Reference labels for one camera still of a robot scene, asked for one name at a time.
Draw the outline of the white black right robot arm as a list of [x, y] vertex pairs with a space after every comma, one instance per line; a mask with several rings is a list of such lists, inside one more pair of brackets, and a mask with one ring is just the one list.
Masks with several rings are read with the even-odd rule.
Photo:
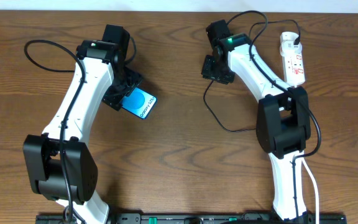
[[233, 34], [228, 22], [220, 20], [206, 28], [213, 50], [204, 60], [201, 74], [211, 82], [228, 84], [239, 77], [258, 103], [253, 130], [272, 166], [273, 215], [282, 222], [305, 221], [306, 205], [301, 183], [306, 141], [315, 118], [308, 105], [300, 36], [284, 32], [280, 53], [286, 67], [279, 78], [258, 54], [246, 34]]

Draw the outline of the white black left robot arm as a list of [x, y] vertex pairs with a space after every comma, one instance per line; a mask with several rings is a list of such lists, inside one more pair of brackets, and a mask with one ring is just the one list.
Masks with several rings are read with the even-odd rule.
[[105, 27], [100, 40], [84, 40], [75, 52], [73, 79], [51, 122], [23, 143], [30, 187], [63, 205], [65, 223], [106, 223], [109, 205], [96, 192], [98, 168], [88, 149], [101, 103], [116, 111], [136, 93], [142, 76], [129, 69], [133, 38], [122, 26]]

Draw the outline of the blue Samsung smartphone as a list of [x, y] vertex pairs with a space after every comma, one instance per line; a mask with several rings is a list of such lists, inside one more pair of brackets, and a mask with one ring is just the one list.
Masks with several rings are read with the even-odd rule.
[[122, 108], [140, 119], [146, 119], [156, 103], [155, 96], [140, 88], [135, 88], [129, 96], [123, 98]]

